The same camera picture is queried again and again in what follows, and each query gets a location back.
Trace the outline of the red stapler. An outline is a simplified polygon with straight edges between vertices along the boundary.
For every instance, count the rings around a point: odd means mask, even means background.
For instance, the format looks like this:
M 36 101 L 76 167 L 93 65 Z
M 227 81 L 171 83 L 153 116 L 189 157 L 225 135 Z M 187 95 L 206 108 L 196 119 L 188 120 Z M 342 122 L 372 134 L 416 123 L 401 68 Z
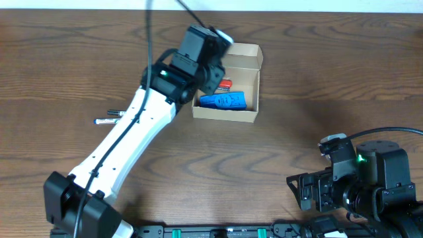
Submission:
M 231 80 L 222 79 L 219 86 L 217 87 L 217 90 L 230 91 L 232 86 L 233 86 L 233 83 Z

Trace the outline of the blue whiteboard duster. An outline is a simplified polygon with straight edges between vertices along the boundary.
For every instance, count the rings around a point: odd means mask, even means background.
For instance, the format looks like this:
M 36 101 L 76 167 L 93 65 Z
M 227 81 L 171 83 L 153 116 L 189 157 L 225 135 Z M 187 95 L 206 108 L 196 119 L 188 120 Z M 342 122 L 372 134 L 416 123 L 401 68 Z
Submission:
M 219 110 L 245 110 L 247 103 L 244 92 L 232 92 L 201 96 L 200 106 Z

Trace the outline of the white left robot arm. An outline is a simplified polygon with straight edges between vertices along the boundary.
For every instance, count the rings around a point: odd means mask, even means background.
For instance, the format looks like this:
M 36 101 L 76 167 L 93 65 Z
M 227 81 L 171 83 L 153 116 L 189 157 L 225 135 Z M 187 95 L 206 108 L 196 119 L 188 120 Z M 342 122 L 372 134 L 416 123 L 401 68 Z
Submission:
M 197 91 L 212 94 L 225 75 L 225 53 L 170 49 L 150 61 L 125 115 L 68 175 L 43 185 L 46 219 L 70 237 L 135 237 L 113 207 L 136 161 Z

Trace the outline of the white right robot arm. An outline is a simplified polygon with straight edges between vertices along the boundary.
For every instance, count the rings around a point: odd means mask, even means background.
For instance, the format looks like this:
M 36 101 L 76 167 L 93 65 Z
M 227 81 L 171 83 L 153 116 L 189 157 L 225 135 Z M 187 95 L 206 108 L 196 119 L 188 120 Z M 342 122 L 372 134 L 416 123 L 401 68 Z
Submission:
M 293 175 L 286 182 L 301 210 L 344 208 L 365 218 L 375 237 L 421 237 L 422 203 L 410 178 L 406 151 L 392 141 L 349 139 L 320 143 L 331 165 L 323 171 Z

